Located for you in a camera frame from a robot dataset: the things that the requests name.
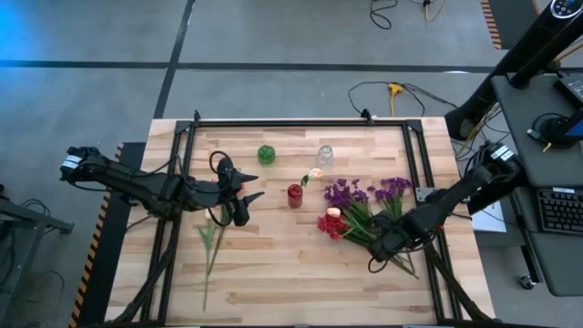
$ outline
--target wheel caster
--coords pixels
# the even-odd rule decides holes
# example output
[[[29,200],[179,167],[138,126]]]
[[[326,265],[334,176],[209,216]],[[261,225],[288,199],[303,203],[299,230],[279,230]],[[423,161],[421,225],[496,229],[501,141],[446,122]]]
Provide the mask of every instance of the wheel caster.
[[[533,288],[535,288],[535,283],[532,281],[532,279],[530,279],[530,275],[526,275],[523,277],[518,278],[518,283],[520,283],[520,286],[522,286],[522,288],[530,291]]]

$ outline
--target green glass jar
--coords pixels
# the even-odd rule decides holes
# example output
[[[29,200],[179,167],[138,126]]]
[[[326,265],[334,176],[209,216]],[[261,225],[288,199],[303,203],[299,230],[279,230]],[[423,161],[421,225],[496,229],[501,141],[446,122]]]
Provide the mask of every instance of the green glass jar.
[[[275,160],[275,148],[263,145],[257,149],[257,159],[261,165],[270,165]]]

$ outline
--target black floor stripe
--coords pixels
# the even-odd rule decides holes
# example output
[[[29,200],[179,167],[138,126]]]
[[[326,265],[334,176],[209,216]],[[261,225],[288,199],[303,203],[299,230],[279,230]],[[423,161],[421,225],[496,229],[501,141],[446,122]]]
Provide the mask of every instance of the black floor stripe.
[[[186,3],[186,8],[184,8],[184,14],[182,15],[182,21],[180,22],[179,33],[176,36],[176,42],[174,43],[174,48],[172,49],[172,56],[170,56],[169,67],[166,71],[166,75],[164,76],[164,82],[162,82],[162,89],[160,90],[160,95],[158,96],[156,110],[154,110],[154,119],[164,117],[164,110],[166,109],[166,103],[168,102],[170,88],[172,87],[172,80],[174,79],[174,74],[176,73],[176,68],[180,58],[180,52],[182,51],[182,46],[184,45],[184,38],[186,37],[186,32],[189,29],[190,14],[192,14],[194,1],[195,0],[189,0]]]
[[[0,60],[0,67],[42,67],[42,68],[141,68],[164,69],[164,62],[93,62],[93,61],[53,61],[53,60]]]
[[[179,63],[178,69],[200,70],[274,70],[274,71],[353,71],[408,73],[490,73],[493,67],[424,66],[424,65],[366,65],[366,64],[288,64],[288,63]]]

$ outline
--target small white flower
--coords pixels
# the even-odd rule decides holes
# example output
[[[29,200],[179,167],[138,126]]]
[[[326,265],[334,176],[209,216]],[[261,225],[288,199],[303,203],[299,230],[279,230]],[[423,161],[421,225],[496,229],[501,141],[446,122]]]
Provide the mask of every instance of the small white flower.
[[[340,209],[329,208],[328,210],[326,210],[326,214],[330,215],[333,218],[339,218],[340,217]]]
[[[316,179],[321,177],[324,174],[324,171],[318,168],[310,169],[308,172],[308,179]]]

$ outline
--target yellow cable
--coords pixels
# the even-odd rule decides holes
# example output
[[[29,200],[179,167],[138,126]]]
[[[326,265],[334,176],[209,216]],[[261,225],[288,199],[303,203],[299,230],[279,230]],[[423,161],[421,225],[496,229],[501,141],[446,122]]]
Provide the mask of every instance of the yellow cable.
[[[480,131],[480,129],[484,125],[484,122],[486,121],[486,116],[487,116],[487,113],[482,117],[482,119],[480,119],[480,121],[476,124],[476,126],[472,129],[472,131],[470,131],[470,134],[467,136],[467,139],[465,140],[464,145],[457,152],[458,154],[461,154],[462,151],[464,151],[464,149],[470,143],[470,141],[472,141],[477,136],[478,132]]]
[[[391,117],[394,117],[394,98],[403,92],[403,87],[396,83],[389,83],[389,91],[391,92]]]
[[[575,47],[571,48],[565,54],[557,56],[557,58],[555,58],[555,61],[560,61],[560,60],[562,60],[562,59],[564,59],[564,58],[566,58],[568,56],[573,55],[573,53],[575,53],[577,50],[579,50],[582,47],[583,47],[583,44],[580,44],[578,46],[575,46]]]
[[[435,16],[431,19],[429,19],[429,5],[425,6],[425,20],[429,23],[435,21],[435,19],[439,16],[439,14],[441,14],[441,11],[444,9],[445,6],[445,0],[444,2],[441,3],[441,6],[439,7],[439,10],[437,11],[437,14],[435,14]]]
[[[391,94],[391,118],[394,118],[394,94]]]

